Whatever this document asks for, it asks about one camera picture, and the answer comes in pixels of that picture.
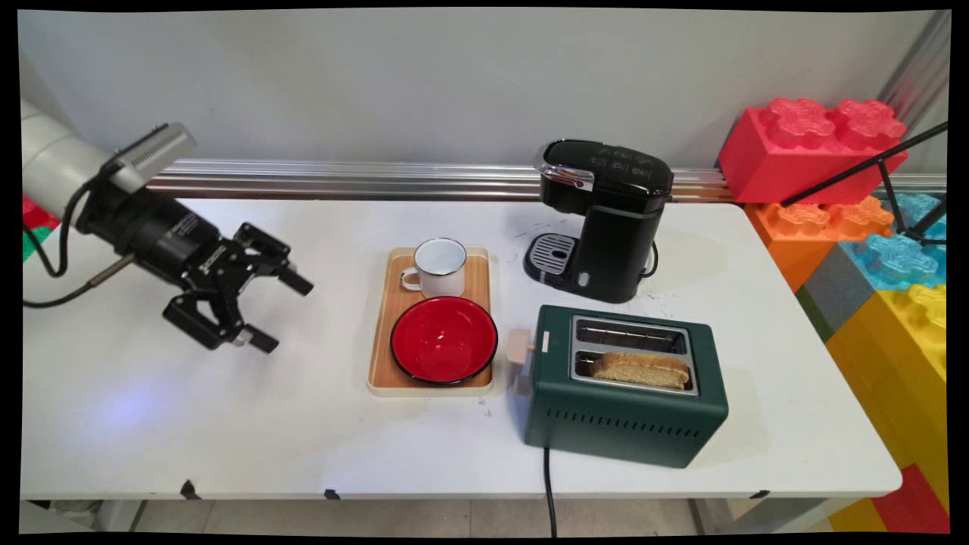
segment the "toaster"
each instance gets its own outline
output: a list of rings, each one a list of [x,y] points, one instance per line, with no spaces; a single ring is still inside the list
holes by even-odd
[[[539,310],[525,443],[633,462],[686,467],[729,408],[709,326],[564,306]],[[595,378],[606,352],[683,361],[683,390]]]

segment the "white table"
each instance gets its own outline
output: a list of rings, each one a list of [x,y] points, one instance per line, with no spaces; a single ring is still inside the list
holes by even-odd
[[[901,484],[740,208],[667,206],[659,271],[631,302],[608,305],[525,275],[534,236],[577,236],[583,219],[539,203],[186,204],[226,235],[250,221],[288,243],[316,289],[305,299],[272,279],[246,289],[243,315],[281,341],[270,355],[205,350],[161,316],[176,288],[137,267],[68,305],[24,309],[21,498],[180,498],[186,479],[205,499],[322,498],[327,489],[342,498],[540,497],[542,451],[522,442],[525,403],[509,389],[514,369],[503,355],[507,331],[534,328],[542,304],[709,324],[730,403],[685,469],[553,452],[557,497],[844,498],[811,499],[759,526],[790,529]],[[51,254],[56,236],[45,243]],[[365,376],[387,253],[431,237],[491,252],[502,337],[494,388],[482,398],[374,397]],[[70,256],[61,280],[31,258],[24,297],[59,296],[116,259],[77,234]],[[775,512],[758,510],[744,518]]]

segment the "power cord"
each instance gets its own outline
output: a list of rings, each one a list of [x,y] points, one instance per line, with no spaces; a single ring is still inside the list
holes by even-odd
[[[555,501],[551,498],[551,476],[548,474],[548,447],[545,450],[546,500],[548,501],[548,521],[551,524],[551,536],[558,537],[555,526]]]
[[[81,187],[79,187],[78,190],[74,192],[74,195],[71,195],[71,199],[68,200],[67,206],[64,208],[64,217],[61,220],[60,240],[58,241],[59,259],[58,259],[57,269],[55,269],[51,264],[50,259],[47,257],[47,253],[44,251],[44,248],[41,246],[40,241],[37,240],[37,237],[34,235],[34,232],[31,231],[29,227],[27,227],[26,222],[21,222],[23,224],[24,235],[26,235],[27,238],[30,239],[30,243],[34,244],[34,249],[37,251],[37,254],[40,256],[41,262],[44,264],[44,269],[46,269],[47,274],[49,274],[53,278],[59,278],[63,276],[64,273],[67,272],[67,265],[68,265],[67,236],[68,236],[68,233],[71,232],[71,218],[74,216],[74,209],[78,206],[78,202],[80,201],[80,198],[83,197],[85,193],[91,190],[91,187],[94,185],[95,182],[97,182],[97,180],[98,180],[98,177],[95,176],[89,179],[84,184],[82,184]],[[88,292],[88,290],[98,286],[98,284],[101,284],[108,278],[111,278],[116,273],[118,273],[119,271],[121,271],[122,269],[124,269],[134,261],[135,261],[134,254],[126,255],[121,259],[112,263],[103,271],[98,272],[97,274],[92,276],[87,282],[84,283],[84,285],[80,286],[78,289],[65,295],[64,297],[55,299],[53,301],[43,301],[43,302],[27,301],[26,299],[24,299],[23,305],[26,306],[27,308],[50,308],[52,306],[63,305],[64,303],[73,301],[74,299],[77,299],[78,297],[84,295],[85,293]]]
[[[640,274],[640,279],[649,278],[656,273],[656,268],[660,265],[660,252],[656,249],[656,240],[653,241],[653,269],[650,272]]]
[[[115,261],[114,263],[110,264],[107,269],[104,269],[103,271],[98,272],[94,276],[91,276],[91,279],[85,282],[84,285],[80,286],[78,289],[65,295],[62,298],[55,299],[53,301],[44,301],[41,303],[27,301],[25,299],[23,300],[23,305],[26,306],[27,308],[50,308],[52,306],[63,305],[64,303],[73,301],[78,297],[84,295],[85,293],[87,293],[88,290],[98,287],[98,284],[101,284],[108,278],[111,278],[112,276],[117,274],[125,267],[128,267],[129,265],[131,265],[134,261],[135,261],[135,254],[133,253],[128,254],[122,257],[121,259]]]

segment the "toast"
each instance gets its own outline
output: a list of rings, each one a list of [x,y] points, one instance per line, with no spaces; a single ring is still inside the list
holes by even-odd
[[[607,352],[589,366],[594,378],[683,390],[690,369],[673,356]]]

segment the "black coffee maker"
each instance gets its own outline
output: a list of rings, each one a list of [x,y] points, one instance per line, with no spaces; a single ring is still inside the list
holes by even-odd
[[[534,165],[542,174],[542,202],[584,215],[585,223],[578,239],[547,233],[532,240],[522,260],[525,272],[590,299],[633,299],[640,280],[655,272],[653,237],[672,190],[670,167],[626,147],[581,140],[543,145]]]

